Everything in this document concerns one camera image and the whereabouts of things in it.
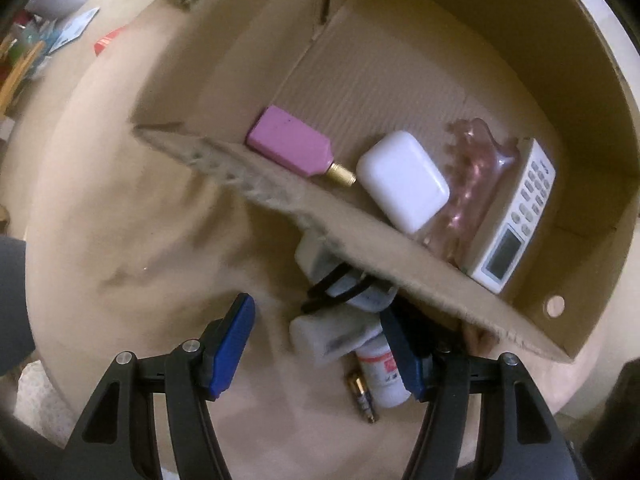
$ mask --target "white pill bottle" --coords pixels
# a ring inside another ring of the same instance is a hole
[[[384,334],[364,343],[356,350],[356,355],[376,406],[392,408],[411,396],[402,384],[396,360]]]

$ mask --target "cardboard box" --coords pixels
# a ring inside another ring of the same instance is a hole
[[[535,136],[558,180],[506,290],[493,295],[391,228],[361,187],[305,181],[250,152],[244,138],[269,104],[329,136],[351,168],[396,129],[440,168],[456,119],[483,118],[500,141]],[[168,152],[176,143],[186,163],[315,229],[348,262],[568,362],[632,237],[639,117],[578,0],[204,0],[132,120],[137,134],[163,132]],[[213,150],[202,157],[183,135]],[[552,319],[544,304],[554,295],[566,307]]]

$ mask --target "calculator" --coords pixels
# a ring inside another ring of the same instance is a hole
[[[496,294],[533,238],[556,179],[556,170],[536,139],[523,139],[519,149],[516,184],[507,195],[498,194],[462,265],[463,272]]]

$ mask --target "round table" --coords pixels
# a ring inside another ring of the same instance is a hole
[[[345,363],[312,369],[291,351],[288,323],[308,288],[293,259],[298,229],[130,134],[136,95],[187,18],[166,0],[142,12],[86,72],[47,149],[26,255],[47,373],[79,415],[118,352],[169,352],[245,291],[257,322],[231,388],[209,405],[233,478],[400,478],[424,406],[409,400],[370,426],[344,386]],[[596,331],[573,365],[509,342],[488,356],[520,355],[557,411],[590,371],[598,340]],[[159,397],[159,449],[171,468]],[[475,447],[473,403],[462,462]]]

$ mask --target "calculator screen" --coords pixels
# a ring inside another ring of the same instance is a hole
[[[503,279],[521,245],[520,239],[510,229],[506,229],[486,265],[486,270],[498,280]]]

